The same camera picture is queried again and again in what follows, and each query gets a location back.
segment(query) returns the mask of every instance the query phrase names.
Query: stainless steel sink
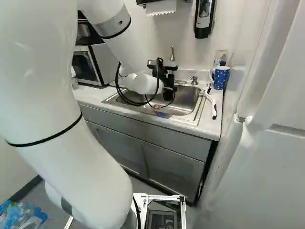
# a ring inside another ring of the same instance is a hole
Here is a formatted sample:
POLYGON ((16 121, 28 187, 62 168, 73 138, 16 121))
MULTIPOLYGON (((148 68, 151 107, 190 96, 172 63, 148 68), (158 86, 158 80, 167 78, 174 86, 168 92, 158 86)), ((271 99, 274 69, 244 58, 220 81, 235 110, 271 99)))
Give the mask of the stainless steel sink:
MULTIPOLYGON (((199 96, 200 88, 180 84, 177 84, 176 86, 178 90, 176 92, 175 100, 164 108, 160 107, 169 104, 170 101, 165 101, 162 94, 156 95, 156 97, 150 102, 152 107, 149 106, 149 104, 143 106, 132 106, 126 103, 118 94, 107 98, 102 101, 102 103, 113 104, 140 113, 197 125, 200 118, 200 115, 197 114, 201 114, 205 101, 204 98, 199 96)), ((144 95, 129 90, 124 90, 123 93, 132 101, 141 103, 146 102, 144 95)))

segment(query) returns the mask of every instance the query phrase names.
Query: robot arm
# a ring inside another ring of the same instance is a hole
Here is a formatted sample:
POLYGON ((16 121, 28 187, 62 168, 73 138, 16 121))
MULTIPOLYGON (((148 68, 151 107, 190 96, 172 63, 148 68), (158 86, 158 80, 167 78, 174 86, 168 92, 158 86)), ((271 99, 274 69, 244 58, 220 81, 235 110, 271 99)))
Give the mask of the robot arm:
MULTIPOLYGON (((107 17, 90 18, 97 25, 123 7, 121 0, 88 2, 86 16, 105 9, 100 15, 107 17)), ((71 90, 77 7, 75 0, 10 0, 0 8, 0 135, 88 227, 118 229, 130 211, 132 185, 90 133, 71 90)), ((142 54, 125 35, 107 44, 129 71, 140 71, 144 60, 128 54, 142 54)))
MULTIPOLYGON (((139 94, 154 94, 157 79, 144 73, 147 58, 123 0, 82 0, 79 9, 122 63, 121 83, 139 94)), ((163 88, 159 80, 157 93, 162 93, 163 88)))

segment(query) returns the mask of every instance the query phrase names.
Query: blue polka dot mug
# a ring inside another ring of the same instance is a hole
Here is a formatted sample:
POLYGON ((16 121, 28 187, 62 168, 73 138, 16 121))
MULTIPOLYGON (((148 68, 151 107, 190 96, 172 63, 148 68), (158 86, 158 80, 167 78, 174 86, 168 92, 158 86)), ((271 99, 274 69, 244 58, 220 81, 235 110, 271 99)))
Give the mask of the blue polka dot mug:
POLYGON ((210 79, 214 85, 214 89, 222 90, 224 89, 227 78, 230 74, 230 68, 227 66, 217 66, 210 70, 210 79))

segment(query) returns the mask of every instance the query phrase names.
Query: white countertop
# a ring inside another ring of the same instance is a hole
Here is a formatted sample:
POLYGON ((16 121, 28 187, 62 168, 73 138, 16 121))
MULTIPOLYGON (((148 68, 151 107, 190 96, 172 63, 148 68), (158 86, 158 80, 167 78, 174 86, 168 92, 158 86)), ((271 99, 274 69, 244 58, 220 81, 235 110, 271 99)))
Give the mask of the white countertop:
POLYGON ((222 90, 215 90, 212 88, 210 91, 210 96, 215 100, 217 104, 218 116, 216 120, 212 119, 212 106, 211 103, 206 100, 198 126, 175 122, 173 120, 165 119, 162 117, 143 114, 126 108, 114 106, 112 104, 102 103, 103 100, 117 93, 116 88, 114 87, 108 86, 104 88, 95 88, 80 85, 79 89, 74 90, 73 92, 78 103, 85 106, 94 107, 96 109, 107 111, 113 114, 122 115, 136 120, 141 120, 143 122, 159 125, 198 137, 207 138, 213 141, 219 141, 220 138, 223 108, 222 90))

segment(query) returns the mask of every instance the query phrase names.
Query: black soap dispenser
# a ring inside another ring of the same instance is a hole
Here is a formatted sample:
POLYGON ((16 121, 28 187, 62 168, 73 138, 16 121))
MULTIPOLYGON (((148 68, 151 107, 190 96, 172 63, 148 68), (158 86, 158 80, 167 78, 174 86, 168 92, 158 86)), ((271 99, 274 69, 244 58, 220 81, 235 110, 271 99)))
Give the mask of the black soap dispenser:
POLYGON ((194 32, 195 38, 209 37, 213 22, 216 0, 196 0, 194 32))

